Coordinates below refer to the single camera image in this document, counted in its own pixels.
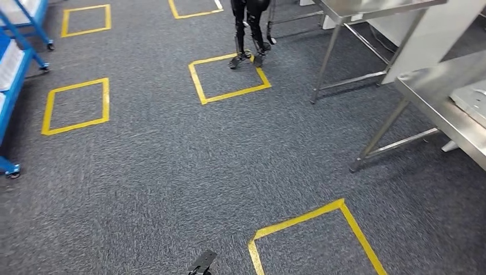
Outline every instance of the caster wheel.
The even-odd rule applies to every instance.
[[[20,172],[14,172],[14,173],[12,173],[12,174],[8,174],[8,175],[6,175],[6,177],[7,177],[8,179],[16,179],[16,178],[18,178],[19,176],[20,176]]]
[[[49,67],[42,67],[39,70],[41,70],[42,73],[48,73],[48,72],[50,72]]]

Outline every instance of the black robot leg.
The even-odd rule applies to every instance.
[[[243,19],[245,16],[245,4],[240,0],[232,0],[232,8],[235,17],[234,44],[237,55],[231,59],[228,67],[230,69],[236,69],[241,62],[243,62],[245,59],[249,59],[250,55],[245,53],[244,48],[245,25],[243,23]]]
[[[256,67],[260,67],[263,64],[266,52],[271,49],[270,43],[263,42],[260,28],[261,13],[267,9],[269,4],[269,0],[248,0],[248,14],[246,17],[252,29],[253,43],[257,49],[257,54],[253,60],[253,64]]]

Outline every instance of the metal table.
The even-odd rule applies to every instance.
[[[447,3],[447,0],[313,0],[326,15],[328,15],[335,23],[336,27],[332,32],[331,41],[327,48],[324,61],[319,71],[318,80],[313,88],[311,103],[315,103],[318,97],[318,93],[321,90],[338,87],[341,85],[354,83],[357,81],[365,80],[368,78],[385,76],[390,70],[391,66],[397,59],[403,47],[406,45],[407,40],[410,38],[415,27],[418,25],[420,19],[425,14],[426,9],[431,6]],[[349,23],[362,22],[368,19],[385,17],[397,13],[403,13],[406,11],[419,10],[414,22],[408,30],[402,44],[393,55],[393,58],[389,61],[384,56],[378,53],[378,51],[361,36],[355,29],[353,29]],[[324,72],[326,71],[327,63],[331,57],[332,49],[338,38],[341,27],[346,27],[350,32],[354,34],[362,43],[364,43],[374,54],[376,54],[385,64],[386,68],[380,72],[369,73],[364,76],[354,77],[351,79],[343,80],[333,84],[328,84],[322,87],[324,82]]]
[[[453,90],[485,79],[486,51],[445,61],[434,68],[421,69],[397,77],[395,84],[403,93],[404,98],[351,165],[351,172],[355,172],[365,159],[440,131],[457,143],[466,154],[486,170],[486,128],[463,112],[449,98]],[[373,150],[410,102],[424,113],[437,128]]]

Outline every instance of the blue metal rack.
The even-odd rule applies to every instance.
[[[17,6],[22,10],[23,14],[29,20],[28,23],[22,23],[15,25],[17,28],[26,28],[26,27],[34,27],[34,32],[32,33],[25,33],[23,34],[24,37],[27,36],[39,36],[44,44],[46,44],[47,49],[54,50],[54,41],[49,39],[45,31],[42,29],[42,22],[44,21],[45,14],[47,12],[47,5],[49,0],[40,0],[39,7],[36,10],[36,13],[32,16],[30,13],[25,9],[22,3],[19,0],[14,0]],[[10,30],[8,26],[2,27],[3,30]]]
[[[49,64],[44,62],[37,52],[32,48],[31,44],[27,42],[25,37],[17,30],[17,28],[9,21],[7,16],[0,10],[0,19],[4,22],[6,27],[14,34],[15,38],[20,42],[23,47],[23,59],[19,68],[16,71],[14,80],[10,86],[10,89],[3,91],[5,95],[5,101],[0,111],[0,143],[3,141],[5,131],[9,125],[10,116],[17,101],[18,94],[22,88],[25,75],[29,69],[32,58],[39,64],[39,67],[44,72],[48,72]],[[3,31],[0,30],[0,37],[8,37]],[[20,165],[13,164],[3,156],[0,156],[0,170],[9,178],[17,178],[20,175]]]

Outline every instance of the floor marking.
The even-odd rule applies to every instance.
[[[177,12],[177,8],[175,7],[174,0],[168,0],[168,5],[170,6],[170,10],[172,11],[172,15],[174,16],[175,19],[185,19],[190,17],[219,13],[220,11],[223,11],[223,6],[221,5],[220,0],[214,0],[214,3],[216,3],[216,6],[218,7],[217,10],[203,11],[201,13],[194,13],[194,14],[187,14],[187,15],[179,15],[179,13]]]
[[[261,68],[256,68],[258,76],[260,77],[260,79],[262,81],[261,85],[258,85],[256,87],[250,87],[250,88],[242,89],[242,90],[239,90],[239,91],[236,91],[236,92],[225,93],[223,95],[207,98],[204,95],[204,91],[202,89],[201,81],[199,80],[195,66],[199,65],[199,64],[213,62],[213,61],[230,59],[230,58],[233,58],[235,56],[236,56],[236,53],[226,54],[224,56],[212,57],[212,58],[203,59],[203,60],[196,60],[196,61],[193,61],[189,64],[189,72],[191,73],[191,77],[193,78],[194,86],[196,88],[197,95],[198,95],[199,100],[201,101],[202,105],[205,105],[209,102],[214,102],[214,101],[218,101],[218,100],[222,100],[222,99],[228,99],[228,98],[233,97],[233,96],[240,96],[240,95],[244,95],[246,93],[251,93],[251,92],[267,89],[267,88],[270,88],[272,86],[270,84],[270,82],[268,82],[268,79],[266,78],[263,70]]]
[[[219,10],[223,9],[223,6],[221,5],[220,0],[214,0],[214,3],[216,3],[216,6],[218,7]]]
[[[70,15],[71,12],[80,11],[80,10],[100,9],[100,8],[105,9],[105,26],[104,27],[100,27],[100,28],[92,29],[92,30],[83,30],[83,31],[80,31],[80,32],[75,32],[75,33],[68,33],[68,31],[69,31],[69,15]],[[90,6],[90,7],[79,7],[79,8],[76,8],[76,9],[64,10],[64,15],[62,16],[61,37],[79,36],[79,35],[82,35],[82,34],[95,33],[95,32],[100,32],[102,30],[109,30],[109,29],[111,29],[111,5],[110,4]]]
[[[85,86],[89,85],[94,85],[94,84],[101,84],[102,87],[102,105],[101,105],[101,118],[100,119],[94,119],[90,121],[86,121],[83,123],[78,123],[70,126],[65,126],[61,128],[56,128],[56,129],[50,129],[50,120],[52,118],[52,109],[54,108],[54,97],[56,96],[56,93],[59,92],[64,92],[67,90],[72,90],[76,88],[82,88]],[[99,124],[103,123],[109,120],[109,79],[107,77],[105,78],[100,78],[97,80],[93,81],[88,81],[88,82],[83,82],[75,85],[70,85],[70,86],[65,86],[61,88],[57,88],[54,90],[51,90],[47,96],[47,103],[46,103],[46,109],[44,112],[44,120],[42,121],[42,131],[41,133],[43,135],[55,135],[57,133],[62,133],[62,132],[67,132],[73,129],[78,129],[82,127],[86,127],[89,125],[94,125],[94,124]]]
[[[346,204],[344,204],[344,199],[338,199],[337,201],[334,201],[328,205],[324,205],[316,210],[310,211],[308,213],[305,213],[301,216],[298,216],[296,218],[289,219],[284,222],[277,223],[275,225],[270,225],[267,227],[264,227],[262,229],[258,229],[257,232],[255,233],[254,237],[248,242],[248,251],[250,252],[250,256],[252,258],[253,266],[255,268],[255,271],[257,275],[265,275],[265,272],[263,271],[263,266],[261,264],[260,260],[260,255],[258,253],[258,248],[255,244],[255,240],[262,238],[264,236],[270,235],[272,233],[275,233],[277,231],[280,231],[282,229],[291,227],[293,225],[296,225],[301,222],[308,221],[310,219],[313,219],[315,217],[318,217],[322,214],[329,213],[331,211],[339,209],[341,213],[344,215],[344,218],[348,222],[348,224],[351,227],[351,230],[357,237],[359,243],[364,249],[364,252],[368,256],[368,259],[370,260],[371,264],[375,268],[375,271],[378,273],[378,275],[387,275],[385,269],[383,268],[382,264],[380,263],[378,257],[376,256],[375,252],[371,248],[370,244],[366,240],[365,235],[359,228],[358,224],[356,223],[356,220],[352,216],[351,212],[349,211],[348,207]]]

